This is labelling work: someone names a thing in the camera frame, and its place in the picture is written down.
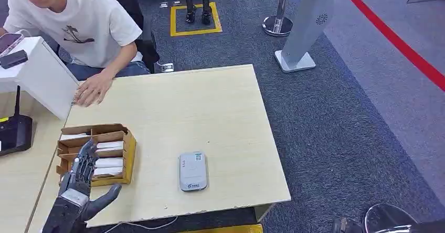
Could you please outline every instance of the yellow mat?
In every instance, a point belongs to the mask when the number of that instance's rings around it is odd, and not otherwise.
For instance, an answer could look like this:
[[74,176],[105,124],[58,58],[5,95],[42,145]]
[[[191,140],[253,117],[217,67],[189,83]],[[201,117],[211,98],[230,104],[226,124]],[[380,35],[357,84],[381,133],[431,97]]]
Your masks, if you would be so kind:
[[263,233],[261,224],[257,225],[243,225],[217,229],[203,229],[195,231],[186,231],[182,233]]

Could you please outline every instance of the light wood tabletop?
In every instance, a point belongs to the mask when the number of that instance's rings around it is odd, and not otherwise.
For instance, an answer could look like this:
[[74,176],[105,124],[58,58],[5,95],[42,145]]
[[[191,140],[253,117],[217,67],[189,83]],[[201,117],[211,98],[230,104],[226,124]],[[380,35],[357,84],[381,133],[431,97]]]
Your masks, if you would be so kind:
[[[100,105],[73,107],[66,127],[122,123],[136,138],[131,184],[88,226],[271,205],[291,199],[252,65],[115,79]],[[178,157],[203,151],[208,186],[183,192]],[[30,232],[48,216],[58,191],[52,163]],[[94,187],[91,199],[109,186]]]
[[[14,114],[15,95],[0,93],[0,118]],[[26,231],[65,123],[26,92],[20,96],[20,113],[33,119],[35,132],[30,149],[0,157],[2,232]]]

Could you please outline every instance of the robotic hand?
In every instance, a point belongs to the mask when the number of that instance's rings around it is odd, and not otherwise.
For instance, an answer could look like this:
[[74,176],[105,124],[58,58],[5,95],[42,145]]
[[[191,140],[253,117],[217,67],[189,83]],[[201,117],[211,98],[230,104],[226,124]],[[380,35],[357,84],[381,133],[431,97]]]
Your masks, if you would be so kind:
[[43,233],[82,233],[87,221],[112,203],[122,186],[114,184],[108,193],[90,201],[91,178],[98,159],[97,147],[90,139],[74,159],[71,171],[60,184],[59,195],[43,227]]

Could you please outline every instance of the yellow floor marking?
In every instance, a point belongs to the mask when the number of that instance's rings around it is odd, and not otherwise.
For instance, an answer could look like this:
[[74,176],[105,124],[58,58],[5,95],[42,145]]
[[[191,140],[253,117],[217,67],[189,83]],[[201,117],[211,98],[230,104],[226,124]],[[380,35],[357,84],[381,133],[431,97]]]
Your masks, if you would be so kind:
[[172,6],[172,9],[170,11],[170,36],[174,37],[174,36],[185,36],[185,35],[202,35],[202,34],[222,32],[223,28],[221,27],[221,22],[219,21],[218,10],[216,9],[215,2],[210,2],[210,7],[211,7],[212,15],[213,15],[213,22],[215,23],[215,28],[176,32],[176,10],[187,9],[187,6]]
[[217,229],[203,229],[195,231],[186,231],[183,233],[263,233],[261,224],[257,225],[243,225]]

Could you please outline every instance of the smartphone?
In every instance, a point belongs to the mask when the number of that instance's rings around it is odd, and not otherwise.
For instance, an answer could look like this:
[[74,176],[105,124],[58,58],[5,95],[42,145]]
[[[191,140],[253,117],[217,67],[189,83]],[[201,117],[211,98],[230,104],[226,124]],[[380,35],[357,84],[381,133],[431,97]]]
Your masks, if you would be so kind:
[[22,34],[6,33],[0,37],[0,57],[6,56],[25,37]]

